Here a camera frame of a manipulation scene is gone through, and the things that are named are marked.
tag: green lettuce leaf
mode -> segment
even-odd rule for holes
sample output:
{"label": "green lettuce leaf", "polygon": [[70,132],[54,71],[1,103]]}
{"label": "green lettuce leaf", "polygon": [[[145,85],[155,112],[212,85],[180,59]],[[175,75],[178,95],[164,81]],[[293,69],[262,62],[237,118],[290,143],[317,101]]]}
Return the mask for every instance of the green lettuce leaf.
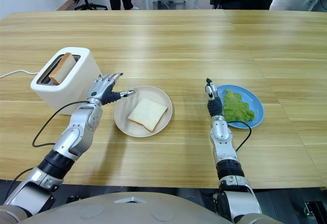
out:
{"label": "green lettuce leaf", "polygon": [[226,121],[243,122],[253,121],[254,112],[249,109],[249,104],[242,101],[240,94],[233,93],[231,89],[226,89],[227,94],[224,97],[225,104],[223,107]]}

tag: beige plate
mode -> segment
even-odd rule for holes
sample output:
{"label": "beige plate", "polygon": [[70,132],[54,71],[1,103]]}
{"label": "beige plate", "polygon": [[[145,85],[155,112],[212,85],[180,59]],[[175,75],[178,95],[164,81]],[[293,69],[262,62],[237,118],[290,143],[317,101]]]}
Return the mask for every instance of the beige plate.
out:
{"label": "beige plate", "polygon": [[[136,91],[135,95],[117,101],[114,106],[113,117],[117,127],[125,134],[133,137],[148,137],[162,131],[169,123],[173,114],[173,104],[168,95],[164,91],[152,86],[135,87],[132,90]],[[127,119],[142,98],[151,99],[168,107],[153,132]]]}

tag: plate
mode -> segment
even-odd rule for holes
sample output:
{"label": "plate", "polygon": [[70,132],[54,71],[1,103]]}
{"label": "plate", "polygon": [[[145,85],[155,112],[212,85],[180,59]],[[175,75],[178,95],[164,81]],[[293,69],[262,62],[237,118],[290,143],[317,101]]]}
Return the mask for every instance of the plate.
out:
{"label": "plate", "polygon": [[[242,101],[248,103],[250,106],[250,110],[254,111],[254,120],[247,121],[246,123],[251,128],[257,127],[259,124],[261,124],[265,117],[265,110],[259,98],[255,96],[254,93],[243,87],[236,86],[236,85],[222,85],[217,87],[217,89],[223,105],[225,104],[224,97],[227,93],[226,89],[228,88],[231,89],[233,93],[240,94],[242,97]],[[234,128],[245,128],[245,129],[248,128],[243,123],[230,123],[229,125]]]}
{"label": "plate", "polygon": [[[132,90],[136,92],[134,95],[118,100],[114,106],[113,117],[117,127],[123,133],[133,137],[148,137],[162,131],[173,114],[173,104],[169,96],[164,91],[152,86],[140,86],[132,88]],[[142,98],[148,98],[168,107],[153,132],[127,119]]]}

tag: white bread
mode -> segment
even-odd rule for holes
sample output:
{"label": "white bread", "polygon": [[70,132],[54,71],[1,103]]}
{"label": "white bread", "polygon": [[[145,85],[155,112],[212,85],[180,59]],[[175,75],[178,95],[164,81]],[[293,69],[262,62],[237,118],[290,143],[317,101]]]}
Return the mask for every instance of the white bread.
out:
{"label": "white bread", "polygon": [[142,98],[127,119],[153,132],[166,110],[167,106]]}
{"label": "white bread", "polygon": [[72,70],[76,61],[71,53],[65,53],[56,68],[50,73],[49,78],[54,84],[59,85]]}

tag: white toaster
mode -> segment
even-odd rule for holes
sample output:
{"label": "white toaster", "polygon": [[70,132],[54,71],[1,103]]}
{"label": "white toaster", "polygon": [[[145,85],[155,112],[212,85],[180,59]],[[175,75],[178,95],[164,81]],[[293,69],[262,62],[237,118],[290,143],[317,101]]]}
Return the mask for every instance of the white toaster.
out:
{"label": "white toaster", "polygon": [[[58,65],[65,53],[71,53],[76,64],[59,84],[54,84],[49,74]],[[101,71],[92,53],[86,48],[68,47],[59,50],[39,71],[31,82],[31,89],[54,110],[75,101],[86,100],[86,93],[93,81],[101,76]],[[60,114],[71,115],[81,104],[75,104],[63,109]]]}

